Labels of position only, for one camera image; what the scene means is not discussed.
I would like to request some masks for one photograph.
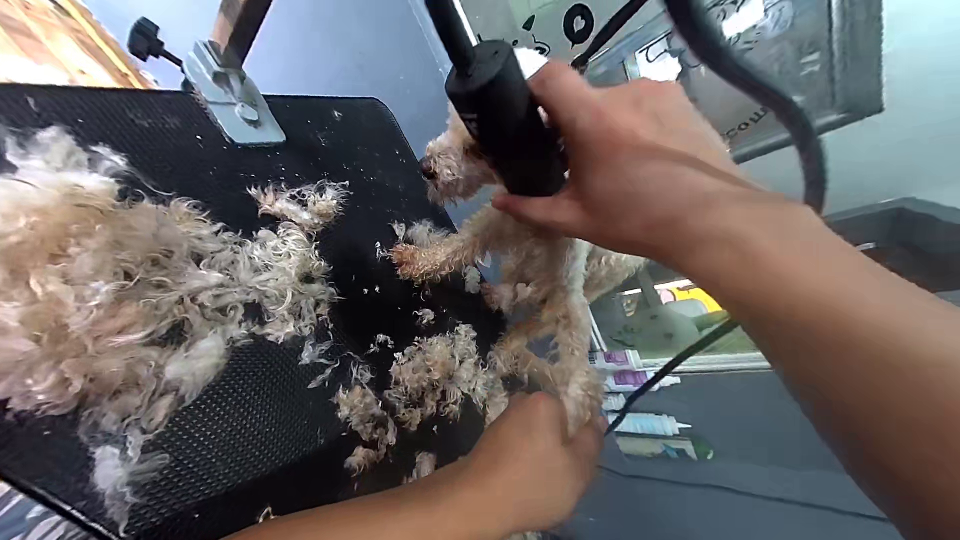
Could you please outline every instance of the rubber mat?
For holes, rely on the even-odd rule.
[[[414,287],[376,257],[376,242],[396,242],[394,221],[429,218],[453,228],[427,201],[416,156],[390,111],[368,98],[267,101],[287,135],[280,147],[229,144],[193,96],[172,91],[0,86],[0,125],[24,131],[62,125],[82,144],[106,144],[129,157],[133,186],[146,183],[197,199],[213,219],[247,235],[271,224],[257,217],[249,185],[349,182],[345,214],[317,244],[343,297],[331,314],[333,353],[364,356],[379,333],[402,350],[423,334],[413,312],[429,307],[438,323],[428,334],[472,324],[485,355],[503,322],[479,295],[464,291],[462,279]],[[140,491],[128,537],[221,538],[252,525],[268,507],[284,515],[399,485],[413,470],[416,452],[436,452],[443,465],[468,452],[483,430],[480,414],[469,408],[456,424],[435,419],[416,433],[401,430],[388,458],[353,479],[343,462],[359,437],[337,420],[331,402],[348,381],[349,362],[328,386],[307,389],[324,367],[299,366],[301,349],[302,341],[277,346],[259,340],[236,350],[223,375],[148,443],[145,453],[164,452],[172,461]],[[366,356],[378,390],[389,384],[393,353]],[[74,416],[8,415],[0,422],[0,477],[115,538],[76,429]]]

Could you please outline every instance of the forearm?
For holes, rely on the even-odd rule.
[[[746,211],[709,233],[687,274],[743,324],[904,532],[952,535],[960,311],[863,257],[806,209]]]
[[[501,540],[504,524],[489,518],[462,463],[404,486],[305,510],[243,530],[231,540]]]

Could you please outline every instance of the dog's paw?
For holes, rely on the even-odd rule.
[[[396,265],[396,272],[404,280],[413,280],[417,276],[417,263],[421,258],[421,249],[411,244],[397,244],[390,250],[390,259]]]

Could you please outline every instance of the dog's head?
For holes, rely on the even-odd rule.
[[[427,145],[420,168],[427,195],[439,205],[465,201],[484,185],[503,184],[452,105],[446,131]]]

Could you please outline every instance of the dog's nose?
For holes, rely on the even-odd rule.
[[[420,160],[420,170],[423,171],[423,177],[427,180],[437,180],[437,172],[433,170],[433,163],[430,158],[424,157]]]

